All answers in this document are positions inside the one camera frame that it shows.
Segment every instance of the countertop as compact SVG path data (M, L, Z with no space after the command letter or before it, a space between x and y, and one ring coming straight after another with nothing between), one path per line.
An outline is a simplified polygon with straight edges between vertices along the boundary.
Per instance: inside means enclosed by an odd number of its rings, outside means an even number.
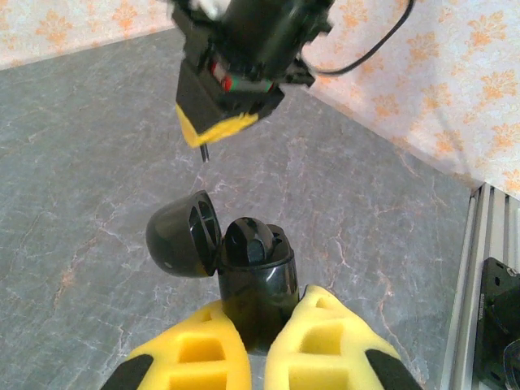
M223 229L281 226L301 287L335 293L436 388L470 191L299 88L202 164L174 111L182 45L167 31L2 71L0 387L100 388L218 299L144 239L160 206L206 189Z

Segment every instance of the black cable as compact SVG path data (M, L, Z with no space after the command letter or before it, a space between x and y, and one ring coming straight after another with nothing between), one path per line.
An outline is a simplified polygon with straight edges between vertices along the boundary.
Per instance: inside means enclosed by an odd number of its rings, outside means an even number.
M319 75L325 75L325 76L341 76L347 72L352 71L354 68L358 67L359 65L364 63L367 59L372 57L375 54L375 52L377 50L379 50L381 48L381 46L384 45L384 43L388 39L390 39L390 37L399 29L399 27L403 25L403 23L410 16L410 13L412 12L412 9L414 8L414 3L415 3L414 0L408 0L408 6L406 7L405 12L403 13L402 17L397 21L396 25L392 27L392 29L387 33L387 35L385 35L383 37L383 39L381 39L381 41L377 42L375 44L375 46L372 47L372 49L370 49L368 52L366 52L366 54L363 55L357 61L351 63L347 67L342 67L341 69L336 69L333 71L321 70L321 69L317 69L315 67L310 67L310 69L313 72L318 73Z

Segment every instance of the floral wallpaper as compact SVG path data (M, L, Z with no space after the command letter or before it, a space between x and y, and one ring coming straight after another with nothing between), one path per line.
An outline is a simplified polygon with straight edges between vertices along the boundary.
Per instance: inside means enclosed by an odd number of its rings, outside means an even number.
M407 0L336 0L335 25L304 49L323 69L351 63ZM0 0L0 68L170 28L157 0ZM417 0L369 61L311 93L469 186L520 198L520 6L517 0Z
M0 69L171 27L157 0L0 0Z

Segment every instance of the robotic arm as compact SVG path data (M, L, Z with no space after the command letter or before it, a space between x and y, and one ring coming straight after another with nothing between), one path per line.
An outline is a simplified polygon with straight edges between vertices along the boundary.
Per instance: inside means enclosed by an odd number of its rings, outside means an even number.
M355 63L334 71L310 69L303 46L320 33L334 0L171 0L172 19L186 37L176 111L184 139L200 147L267 117L284 99L283 84L314 83L311 73L340 76L371 57L408 18Z

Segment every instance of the container lid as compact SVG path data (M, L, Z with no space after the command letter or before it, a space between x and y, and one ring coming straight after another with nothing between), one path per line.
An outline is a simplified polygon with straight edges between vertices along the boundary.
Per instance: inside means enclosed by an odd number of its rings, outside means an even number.
M221 242L219 221L206 191L164 206L146 227L152 259L176 276L212 276Z

